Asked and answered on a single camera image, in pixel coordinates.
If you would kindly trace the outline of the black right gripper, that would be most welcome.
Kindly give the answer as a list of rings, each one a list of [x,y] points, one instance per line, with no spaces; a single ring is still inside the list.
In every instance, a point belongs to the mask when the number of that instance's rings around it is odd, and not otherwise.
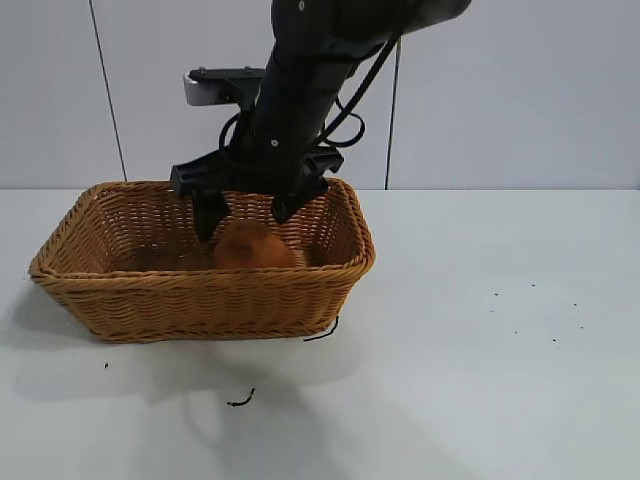
[[[272,53],[264,69],[199,68],[184,75],[189,105],[239,108],[233,135],[221,135],[216,151],[171,171],[174,191],[181,197],[192,194],[200,242],[209,242],[230,214],[219,190],[287,193],[272,200],[277,224],[328,191],[324,177],[302,185],[303,162],[344,82],[344,63],[286,52]]]

